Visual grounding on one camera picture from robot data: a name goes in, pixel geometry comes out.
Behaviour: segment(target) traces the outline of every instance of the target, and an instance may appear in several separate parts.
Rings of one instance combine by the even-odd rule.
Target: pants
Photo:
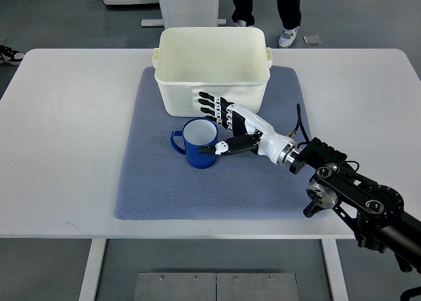
[[[253,0],[232,0],[235,11],[232,20],[244,20],[247,26],[255,24],[255,18],[252,15]],[[282,24],[286,30],[292,30],[301,23],[300,0],[276,0],[278,4],[278,13]]]

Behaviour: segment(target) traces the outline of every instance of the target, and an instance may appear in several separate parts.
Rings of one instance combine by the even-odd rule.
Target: metal plate
[[[138,273],[134,301],[298,301],[294,273]]]
[[[138,273],[134,301],[215,301],[214,273]]]
[[[303,36],[303,39],[306,45],[318,46],[322,44],[320,38],[317,35]]]
[[[298,301],[294,273],[219,273],[217,301]]]

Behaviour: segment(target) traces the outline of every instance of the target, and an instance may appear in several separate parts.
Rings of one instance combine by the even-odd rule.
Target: mug handle
[[[170,138],[170,141],[171,141],[171,145],[172,145],[172,147],[178,152],[178,153],[180,153],[180,154],[183,154],[183,155],[186,155],[186,150],[184,150],[184,149],[182,149],[182,148],[180,148],[178,145],[177,145],[177,143],[174,141],[174,137],[182,137],[183,136],[183,134],[182,134],[182,132],[180,131],[180,130],[176,130],[176,131],[173,131],[172,133],[171,133],[171,138]]]

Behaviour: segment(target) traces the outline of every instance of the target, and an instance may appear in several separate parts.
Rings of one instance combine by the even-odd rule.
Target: bin handle
[[[152,64],[155,69],[157,68],[157,64],[158,64],[158,56],[159,56],[159,48],[154,48],[153,56],[152,56]]]
[[[274,57],[272,56],[272,50],[269,47],[266,48],[266,57],[268,58],[268,64],[269,64],[269,68],[270,68],[272,66],[272,62],[274,60]]]

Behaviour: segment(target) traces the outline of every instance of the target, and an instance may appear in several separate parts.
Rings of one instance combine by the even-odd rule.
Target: shoe
[[[290,48],[297,38],[297,31],[300,26],[294,28],[293,30],[284,30],[281,37],[279,38],[278,47],[279,48]]]
[[[238,20],[237,22],[235,22],[235,25],[237,27],[253,27],[253,25],[248,25],[245,20]]]
[[[9,63],[13,66],[18,66],[24,57],[24,53],[12,50],[10,47],[0,45],[0,61],[3,61],[3,63]]]

